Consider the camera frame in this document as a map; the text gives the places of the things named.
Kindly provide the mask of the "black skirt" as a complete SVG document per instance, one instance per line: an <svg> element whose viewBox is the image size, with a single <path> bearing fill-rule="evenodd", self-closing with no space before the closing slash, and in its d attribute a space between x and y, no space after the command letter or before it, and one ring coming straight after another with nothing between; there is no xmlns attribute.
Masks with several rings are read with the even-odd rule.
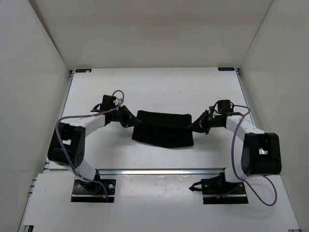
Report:
<svg viewBox="0 0 309 232"><path fill-rule="evenodd" d="M164 148L191 147L193 132L187 127L192 123L190 114L155 113L139 110L132 140Z"/></svg>

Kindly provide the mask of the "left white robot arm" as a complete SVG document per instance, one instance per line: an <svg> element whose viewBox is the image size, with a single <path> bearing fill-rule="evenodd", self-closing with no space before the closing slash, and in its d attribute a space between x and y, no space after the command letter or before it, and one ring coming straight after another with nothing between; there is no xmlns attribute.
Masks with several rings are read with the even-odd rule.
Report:
<svg viewBox="0 0 309 232"><path fill-rule="evenodd" d="M100 189L98 171L84 158L85 139L91 133L119 122L122 127L133 127L140 123L126 106L84 116L66 116L56 122L55 130L48 148L48 159L71 171L84 181L89 192Z"/></svg>

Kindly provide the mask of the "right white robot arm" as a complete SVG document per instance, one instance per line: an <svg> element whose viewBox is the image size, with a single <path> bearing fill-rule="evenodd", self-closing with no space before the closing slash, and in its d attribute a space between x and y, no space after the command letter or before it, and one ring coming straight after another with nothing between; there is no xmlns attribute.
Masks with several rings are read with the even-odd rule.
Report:
<svg viewBox="0 0 309 232"><path fill-rule="evenodd" d="M188 128L205 134L208 134L211 128L225 128L233 133L231 166L224 169L224 177L216 182L221 193L226 194L232 190L234 183L256 176L281 173L278 135L257 128L251 121L246 120L242 113L229 111L213 116L210 111L205 111Z"/></svg>

